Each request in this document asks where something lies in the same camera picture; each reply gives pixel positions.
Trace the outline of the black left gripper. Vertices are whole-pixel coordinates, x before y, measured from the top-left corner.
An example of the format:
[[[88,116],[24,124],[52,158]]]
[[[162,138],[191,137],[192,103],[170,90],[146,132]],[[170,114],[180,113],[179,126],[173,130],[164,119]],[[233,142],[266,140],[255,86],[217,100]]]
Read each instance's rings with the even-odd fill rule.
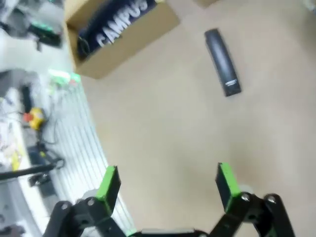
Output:
[[[53,47],[60,47],[61,33],[55,32],[54,29],[43,23],[31,22],[28,32],[35,35],[39,42]]]

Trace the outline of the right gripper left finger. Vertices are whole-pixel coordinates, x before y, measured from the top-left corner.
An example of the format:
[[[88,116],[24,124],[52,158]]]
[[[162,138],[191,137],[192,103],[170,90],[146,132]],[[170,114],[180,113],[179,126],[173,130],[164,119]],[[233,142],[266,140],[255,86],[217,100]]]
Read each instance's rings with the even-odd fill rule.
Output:
[[[124,232],[113,219],[121,181],[118,168],[109,166],[97,194],[76,204],[59,201],[48,222],[49,237],[80,237],[85,229],[93,228],[101,237],[134,237]]]

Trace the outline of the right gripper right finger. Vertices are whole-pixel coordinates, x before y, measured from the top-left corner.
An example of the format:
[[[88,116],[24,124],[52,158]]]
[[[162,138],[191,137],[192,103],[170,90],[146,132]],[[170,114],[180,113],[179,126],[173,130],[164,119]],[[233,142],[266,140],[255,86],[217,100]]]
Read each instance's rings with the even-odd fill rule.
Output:
[[[224,214],[209,233],[210,237],[234,237],[244,223],[252,224],[260,237],[295,236],[279,195],[266,194],[260,198],[242,191],[226,162],[218,163],[215,182]]]

